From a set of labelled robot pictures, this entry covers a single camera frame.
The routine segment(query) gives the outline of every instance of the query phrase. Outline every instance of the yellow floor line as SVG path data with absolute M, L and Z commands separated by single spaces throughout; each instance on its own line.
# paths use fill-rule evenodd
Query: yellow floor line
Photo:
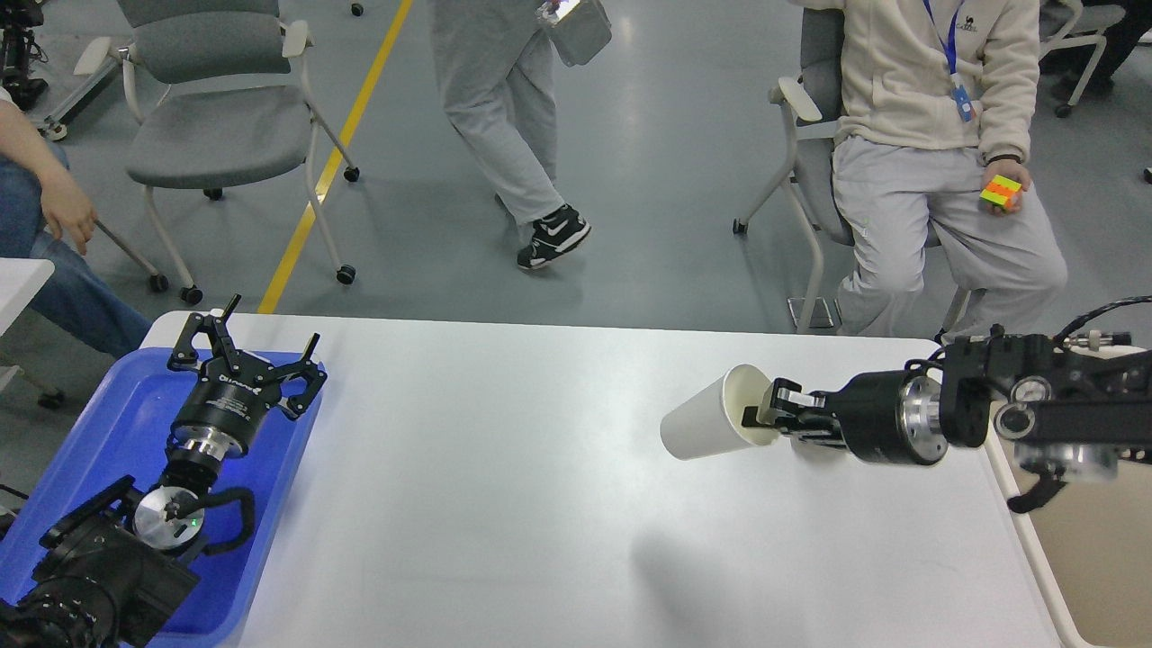
M 380 50 L 376 53 L 376 60 L 372 61 L 372 67 L 369 68 L 367 76 L 364 78 L 364 84 L 361 85 L 356 103 L 353 104 L 353 110 L 348 113 L 348 120 L 344 122 L 343 129 L 340 130 L 340 141 L 344 145 L 348 145 L 353 140 L 353 135 L 356 134 L 361 118 L 364 116 L 364 108 L 367 107 L 367 100 L 372 98 L 376 84 L 380 80 L 380 73 L 384 71 L 384 65 L 388 61 L 388 54 L 392 53 L 392 46 L 395 45 L 396 38 L 400 36 L 400 30 L 404 27 L 404 20 L 408 17 L 408 9 L 411 6 L 412 0 L 402 0 L 400 8 L 396 9 L 396 16 L 392 20 L 392 27 L 388 28 L 388 33 L 384 37 L 384 43 L 380 44 Z M 332 180 L 336 176 L 336 169 L 340 168 L 341 160 L 340 151 L 333 146 L 332 155 L 328 156 L 328 164 L 325 165 L 324 172 L 320 174 L 320 181 L 316 184 L 316 194 L 319 196 L 321 203 L 332 187 Z M 308 234 L 312 231 L 313 223 L 316 223 L 316 213 L 312 211 L 312 205 L 308 205 L 304 209 L 303 216 L 300 217 L 300 223 L 296 225 L 296 231 L 293 233 L 291 240 L 288 241 L 288 248 L 280 258 L 280 265 L 276 266 L 267 291 L 264 292 L 264 299 L 260 300 L 260 306 L 256 309 L 257 312 L 275 312 L 280 296 L 283 294 L 285 287 L 288 285 L 288 279 L 296 268 L 296 261 L 300 259 L 300 253 L 304 249 L 304 242 L 308 241 Z

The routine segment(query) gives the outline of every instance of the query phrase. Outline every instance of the beige jacket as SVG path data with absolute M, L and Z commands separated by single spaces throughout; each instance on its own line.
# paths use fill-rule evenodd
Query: beige jacket
M 924 0 L 789 0 L 844 12 L 844 116 L 836 140 L 1028 160 L 1039 77 L 1039 0 L 931 0 L 939 37 L 956 20 L 957 71 L 980 110 L 960 119 L 943 47 Z

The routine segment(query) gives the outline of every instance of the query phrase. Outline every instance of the tabletop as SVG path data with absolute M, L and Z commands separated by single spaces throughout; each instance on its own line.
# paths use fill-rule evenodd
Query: tabletop
M 787 439 L 692 461 L 661 444 L 662 416 L 736 364 L 839 390 L 930 341 L 228 326 L 253 353 L 319 332 L 329 374 L 238 646 L 1059 646 L 984 452 L 912 468 Z
M 46 259 L 0 258 L 0 334 L 32 301 L 52 271 L 52 262 Z

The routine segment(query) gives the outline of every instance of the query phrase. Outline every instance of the chair seat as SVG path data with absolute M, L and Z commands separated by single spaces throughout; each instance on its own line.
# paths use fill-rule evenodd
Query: chair seat
M 1056 5 L 1048 2 L 1040 7 L 1040 40 L 1047 40 L 1052 38 L 1060 28 L 1068 22 L 1073 15 L 1073 10 L 1063 5 Z M 1092 7 L 1084 7 L 1084 13 L 1081 14 L 1076 24 L 1073 25 L 1071 31 L 1068 33 L 1090 33 L 1093 31 L 1099 31 L 1101 29 L 1107 29 L 1116 23 L 1119 23 L 1124 17 L 1124 9 L 1116 5 L 1097 5 Z
M 141 184 L 168 189 L 259 182 L 304 161 L 310 120 L 295 86 L 172 97 L 141 126 L 126 167 Z
M 851 246 L 852 228 L 840 217 L 840 210 L 832 197 L 832 149 L 829 137 L 797 141 L 793 175 L 816 225 L 833 241 Z

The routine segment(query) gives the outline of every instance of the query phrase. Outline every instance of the blue tray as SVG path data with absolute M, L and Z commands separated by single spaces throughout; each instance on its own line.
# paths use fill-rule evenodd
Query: blue tray
M 137 489 L 156 483 L 167 464 L 164 450 L 169 425 L 196 384 L 195 372 L 166 368 L 170 353 L 167 348 L 132 352 L 105 376 L 0 542 L 0 598 L 15 604 L 36 585 L 32 568 L 45 555 L 40 536 L 60 518 L 124 475 L 136 477 Z M 259 355 L 276 366 L 300 359 L 286 353 Z M 303 386 L 294 390 L 294 383 L 303 385 L 302 380 L 286 383 L 286 395 L 303 391 Z M 211 648 L 248 612 L 319 406 L 317 397 L 295 422 L 279 410 L 271 412 L 248 457 L 225 461 L 213 489 L 250 488 L 256 496 L 256 532 L 235 551 L 192 562 L 200 582 L 149 642 L 150 648 Z M 235 504 L 206 512 L 204 533 L 211 541 L 232 538 L 238 530 Z

